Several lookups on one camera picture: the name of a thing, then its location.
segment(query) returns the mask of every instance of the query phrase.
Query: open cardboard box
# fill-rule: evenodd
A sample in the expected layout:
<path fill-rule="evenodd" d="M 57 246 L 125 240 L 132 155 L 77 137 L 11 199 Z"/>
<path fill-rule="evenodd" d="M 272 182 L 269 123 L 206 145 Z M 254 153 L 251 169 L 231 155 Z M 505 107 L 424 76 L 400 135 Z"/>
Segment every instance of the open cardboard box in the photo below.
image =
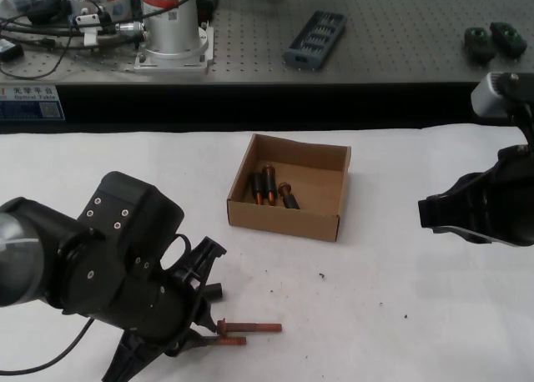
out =
<path fill-rule="evenodd" d="M 267 165 L 276 169 L 276 185 L 287 182 L 300 210 L 254 201 L 249 177 Z M 244 155 L 227 199 L 228 222 L 305 238 L 337 240 L 348 184 L 350 147 L 298 143 L 255 134 Z"/>

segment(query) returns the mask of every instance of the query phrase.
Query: cable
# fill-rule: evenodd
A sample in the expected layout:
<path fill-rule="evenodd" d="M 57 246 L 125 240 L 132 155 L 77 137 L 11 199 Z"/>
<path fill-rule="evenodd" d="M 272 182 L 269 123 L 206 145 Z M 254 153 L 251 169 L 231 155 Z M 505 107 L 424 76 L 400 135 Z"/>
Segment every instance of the cable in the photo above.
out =
<path fill-rule="evenodd" d="M 27 15 L 27 13 L 22 13 L 20 15 L 17 15 L 16 17 L 9 18 L 6 21 L 2 21 L 0 23 L 0 34 L 2 33 L 2 30 L 3 30 L 3 27 L 4 27 L 4 23 L 7 25 L 7 24 L 9 24 L 9 22 L 11 22 L 11 20 L 16 20 L 16 19 L 19 19 L 19 18 L 24 17 L 26 15 Z M 58 69 L 59 64 L 63 60 L 63 57 L 65 57 L 65 55 L 67 54 L 68 47 L 70 46 L 70 43 L 73 41 L 73 30 L 72 30 L 72 26 L 70 24 L 68 25 L 68 32 L 69 32 L 69 36 L 68 36 L 67 44 L 65 45 L 65 48 L 63 49 L 61 55 L 59 56 L 58 61 L 56 62 L 56 64 L 54 65 L 54 67 L 52 68 L 51 71 L 43 73 L 42 75 L 19 76 L 19 75 L 14 75 L 12 73 L 8 73 L 8 72 L 4 71 L 2 69 L 2 66 L 0 65 L 0 73 L 3 74 L 3 75 L 9 76 L 10 78 L 16 78 L 16 79 L 21 79 L 21 80 L 35 80 L 35 79 L 40 79 L 40 78 L 46 78 L 47 76 L 49 76 L 52 73 L 56 72 L 56 69 Z"/>
<path fill-rule="evenodd" d="M 67 38 L 69 36 L 68 32 L 65 32 L 64 30 L 40 30 L 35 28 L 12 28 L 10 26 L 6 26 L 2 28 L 2 30 L 5 30 L 6 32 L 13 32 L 13 33 L 23 33 L 23 34 L 39 34 L 41 36 L 57 36 L 57 37 L 63 37 Z M 80 38 L 83 36 L 83 33 L 73 31 L 73 37 Z"/>
<path fill-rule="evenodd" d="M 46 364 L 39 365 L 38 367 L 28 368 L 28 369 L 21 369 L 19 371 L 0 371 L 0 376 L 16 376 L 16 375 L 27 375 L 27 374 L 34 374 L 36 372 L 42 371 L 43 369 L 50 368 L 51 366 L 57 364 L 59 361 L 64 359 L 67 354 L 69 354 L 73 349 L 76 347 L 76 345 L 80 342 L 82 337 L 87 333 L 91 325 L 93 324 L 94 319 L 90 319 L 87 321 L 83 329 L 80 331 L 78 336 L 76 336 L 76 339 L 55 359 L 52 361 L 48 361 Z"/>

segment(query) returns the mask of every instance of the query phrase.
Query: screw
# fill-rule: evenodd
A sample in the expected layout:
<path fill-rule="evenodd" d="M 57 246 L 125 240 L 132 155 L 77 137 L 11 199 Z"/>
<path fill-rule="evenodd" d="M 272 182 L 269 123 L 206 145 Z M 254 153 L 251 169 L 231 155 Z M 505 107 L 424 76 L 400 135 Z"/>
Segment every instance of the screw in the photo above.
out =
<path fill-rule="evenodd" d="M 293 194 L 291 194 L 291 185 L 286 182 L 282 182 L 278 187 L 278 193 L 284 200 L 284 206 L 287 209 L 300 209 L 299 204 Z"/>
<path fill-rule="evenodd" d="M 207 338 L 208 345 L 211 346 L 244 346 L 247 344 L 247 338 L 244 336 L 238 336 L 233 338 Z"/>
<path fill-rule="evenodd" d="M 263 182 L 261 180 L 261 173 L 254 172 L 250 175 L 250 187 L 252 188 L 252 197 L 256 200 L 256 204 L 264 205 L 263 196 Z"/>
<path fill-rule="evenodd" d="M 282 324 L 243 324 L 217 321 L 217 333 L 225 336 L 229 332 L 281 332 Z"/>
<path fill-rule="evenodd" d="M 265 165 L 261 171 L 264 177 L 264 187 L 267 193 L 267 201 L 269 205 L 276 205 L 276 182 L 275 182 L 275 167 L 272 165 Z"/>

